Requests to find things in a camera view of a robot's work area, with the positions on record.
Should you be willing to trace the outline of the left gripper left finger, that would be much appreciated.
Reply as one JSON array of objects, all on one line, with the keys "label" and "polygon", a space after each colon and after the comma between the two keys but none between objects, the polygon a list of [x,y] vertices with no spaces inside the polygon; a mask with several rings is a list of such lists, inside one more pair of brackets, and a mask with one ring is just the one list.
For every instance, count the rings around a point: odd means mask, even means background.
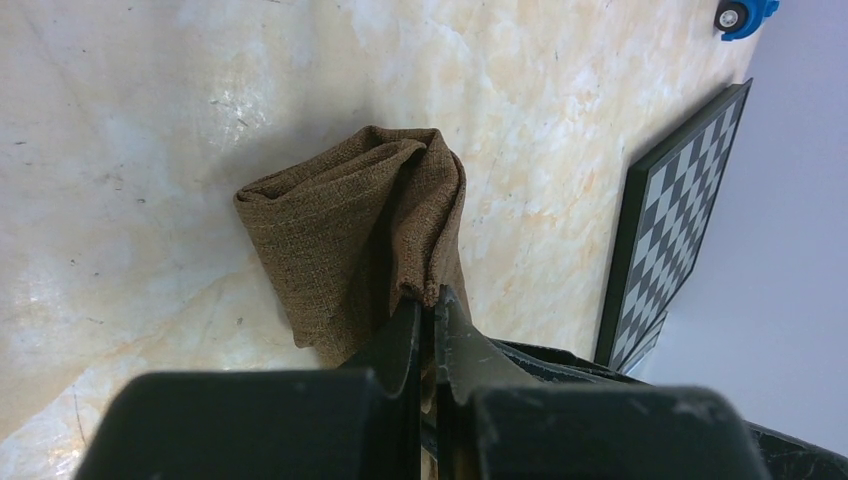
[{"label": "left gripper left finger", "polygon": [[335,369],[157,372],[104,415],[80,479],[417,479],[422,308]]}]

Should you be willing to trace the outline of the blue toy car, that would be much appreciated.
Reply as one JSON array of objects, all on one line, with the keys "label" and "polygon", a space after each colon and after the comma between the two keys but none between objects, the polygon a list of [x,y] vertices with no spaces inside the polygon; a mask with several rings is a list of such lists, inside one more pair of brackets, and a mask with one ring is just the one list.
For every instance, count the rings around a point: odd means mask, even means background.
[{"label": "blue toy car", "polygon": [[779,0],[720,1],[714,16],[714,27],[721,40],[730,42],[753,35],[763,22],[779,9]]}]

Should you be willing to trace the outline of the brown cloth napkin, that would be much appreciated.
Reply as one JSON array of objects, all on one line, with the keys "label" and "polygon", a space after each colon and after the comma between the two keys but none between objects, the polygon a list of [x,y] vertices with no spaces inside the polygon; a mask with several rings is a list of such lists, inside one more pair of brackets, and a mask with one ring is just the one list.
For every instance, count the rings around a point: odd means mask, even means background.
[{"label": "brown cloth napkin", "polygon": [[295,344],[336,367],[402,299],[432,307],[445,286],[466,298],[466,185],[440,131],[368,126],[242,187],[233,203]]}]

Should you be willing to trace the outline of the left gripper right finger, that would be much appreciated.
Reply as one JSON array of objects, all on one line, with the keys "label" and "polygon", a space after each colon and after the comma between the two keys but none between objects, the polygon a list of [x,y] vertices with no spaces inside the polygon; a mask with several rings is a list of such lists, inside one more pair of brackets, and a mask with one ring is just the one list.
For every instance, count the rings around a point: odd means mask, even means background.
[{"label": "left gripper right finger", "polygon": [[543,382],[442,287],[434,309],[442,479],[765,479],[750,432],[699,387]]}]

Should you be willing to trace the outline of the black white checkerboard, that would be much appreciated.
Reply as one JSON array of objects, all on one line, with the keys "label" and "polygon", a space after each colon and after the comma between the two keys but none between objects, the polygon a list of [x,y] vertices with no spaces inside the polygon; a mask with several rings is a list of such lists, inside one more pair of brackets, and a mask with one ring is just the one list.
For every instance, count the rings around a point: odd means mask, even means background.
[{"label": "black white checkerboard", "polygon": [[731,84],[627,170],[594,360],[622,371],[696,265],[754,81]]}]

